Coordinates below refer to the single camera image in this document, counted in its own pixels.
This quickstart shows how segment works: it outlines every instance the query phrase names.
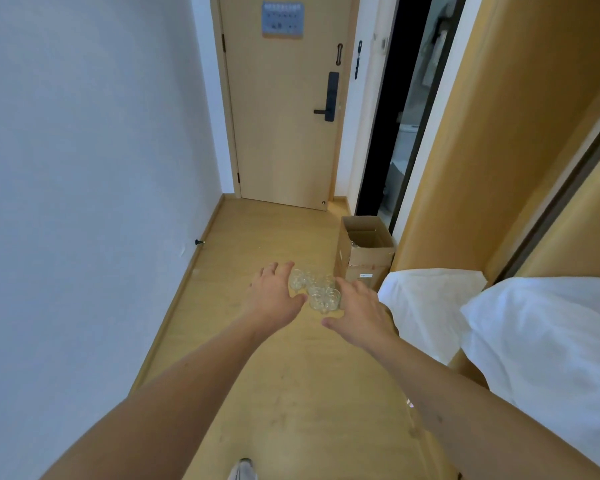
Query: door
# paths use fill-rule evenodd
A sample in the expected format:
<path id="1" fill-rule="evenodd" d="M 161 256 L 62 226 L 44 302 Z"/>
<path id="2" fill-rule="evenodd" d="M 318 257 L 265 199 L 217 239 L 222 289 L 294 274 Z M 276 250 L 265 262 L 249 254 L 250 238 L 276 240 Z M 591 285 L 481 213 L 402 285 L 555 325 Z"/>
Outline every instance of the door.
<path id="1" fill-rule="evenodd" d="M 325 210 L 343 87 L 338 44 L 343 61 L 351 0 L 266 0 L 304 4 L 295 38 L 263 35 L 263 1 L 220 0 L 240 192 Z M 335 118 L 314 113 L 328 109 L 328 86 Z"/>

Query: door handle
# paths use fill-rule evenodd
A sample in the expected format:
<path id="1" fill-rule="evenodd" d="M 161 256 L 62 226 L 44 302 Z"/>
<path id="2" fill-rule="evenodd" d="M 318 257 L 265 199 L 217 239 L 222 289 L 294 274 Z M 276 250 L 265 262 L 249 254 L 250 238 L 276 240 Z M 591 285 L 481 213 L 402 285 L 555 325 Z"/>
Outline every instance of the door handle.
<path id="1" fill-rule="evenodd" d="M 325 121 L 334 121 L 336 119 L 336 99 L 338 97 L 338 80 L 340 79 L 339 72 L 329 72 L 327 81 L 327 101 L 324 104 L 324 109 L 314 109 L 314 114 L 324 114 Z"/>

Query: wooden floor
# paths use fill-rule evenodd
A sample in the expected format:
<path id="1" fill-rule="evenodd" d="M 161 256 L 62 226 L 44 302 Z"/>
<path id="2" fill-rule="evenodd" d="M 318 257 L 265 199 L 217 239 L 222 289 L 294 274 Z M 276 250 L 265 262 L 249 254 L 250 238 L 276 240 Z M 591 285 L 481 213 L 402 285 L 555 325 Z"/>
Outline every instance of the wooden floor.
<path id="1" fill-rule="evenodd" d="M 226 200 L 147 380 L 231 322 L 260 267 L 292 259 L 330 274 L 345 212 Z M 242 457 L 260 480 L 427 478 L 400 389 L 320 318 L 305 305 L 250 359 L 186 479 L 224 480 Z"/>

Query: baseboard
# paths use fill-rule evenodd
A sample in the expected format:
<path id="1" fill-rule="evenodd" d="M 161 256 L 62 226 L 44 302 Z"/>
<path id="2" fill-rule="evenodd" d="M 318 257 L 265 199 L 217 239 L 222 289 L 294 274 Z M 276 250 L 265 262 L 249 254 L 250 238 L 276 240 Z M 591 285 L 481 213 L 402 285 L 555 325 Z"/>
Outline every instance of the baseboard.
<path id="1" fill-rule="evenodd" d="M 347 210 L 349 211 L 349 215 L 352 216 L 353 214 L 351 213 L 351 207 L 349 206 L 349 199 L 347 198 L 346 195 L 342 195 L 342 196 L 336 196 L 333 198 L 334 202 L 344 202 L 344 204 L 347 207 Z"/>
<path id="2" fill-rule="evenodd" d="M 204 241 L 207 238 L 209 231 L 211 230 L 211 226 L 213 225 L 214 221 L 216 220 L 218 211 L 220 210 L 220 207 L 222 207 L 222 204 L 225 201 L 225 199 L 231 199 L 231 198 L 235 198 L 235 194 L 220 195 L 220 200 L 218 200 L 218 203 L 216 204 L 216 208 L 214 209 L 213 214 L 211 214 L 211 218 L 209 218 L 207 227 L 205 227 L 205 230 L 202 233 L 202 236 L 200 236 L 200 241 Z M 193 271 L 193 268 L 196 265 L 196 261 L 198 260 L 198 256 L 200 256 L 201 251 L 202 251 L 202 246 L 197 246 L 196 250 L 193 252 L 193 256 L 191 257 L 191 260 L 189 261 L 187 270 L 184 272 L 184 276 L 182 277 L 180 286 L 178 286 L 178 290 L 176 291 L 176 294 L 174 295 L 173 299 L 171 300 L 171 304 L 169 305 L 167 313 L 164 316 L 164 319 L 162 320 L 160 328 L 158 329 L 158 333 L 155 335 L 155 338 L 153 339 L 153 343 L 151 344 L 151 348 L 149 348 L 149 352 L 147 352 L 147 355 L 144 358 L 144 362 L 142 363 L 142 367 L 140 367 L 140 371 L 138 372 L 138 375 L 136 376 L 136 380 L 134 381 L 133 385 L 131 386 L 129 395 L 133 394 L 144 383 L 144 380 L 146 379 L 146 375 L 149 372 L 149 369 L 151 369 L 151 364 L 153 362 L 153 358 L 155 357 L 155 353 L 158 350 L 158 348 L 160 347 L 162 338 L 164 337 L 164 334 L 169 327 L 169 322 L 171 322 L 173 313 L 176 309 L 176 306 L 178 305 L 180 297 L 182 296 L 184 288 L 186 288 L 187 283 L 189 282 L 189 277 L 191 276 L 191 272 Z"/>

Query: cardboard box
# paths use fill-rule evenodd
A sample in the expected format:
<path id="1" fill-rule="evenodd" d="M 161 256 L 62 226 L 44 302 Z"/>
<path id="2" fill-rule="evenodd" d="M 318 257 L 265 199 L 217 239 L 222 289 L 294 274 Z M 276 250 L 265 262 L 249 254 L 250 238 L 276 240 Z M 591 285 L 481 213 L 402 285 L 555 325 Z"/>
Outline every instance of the cardboard box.
<path id="1" fill-rule="evenodd" d="M 380 217 L 343 217 L 333 275 L 348 282 L 360 280 L 378 291 L 394 254 L 391 234 Z"/>

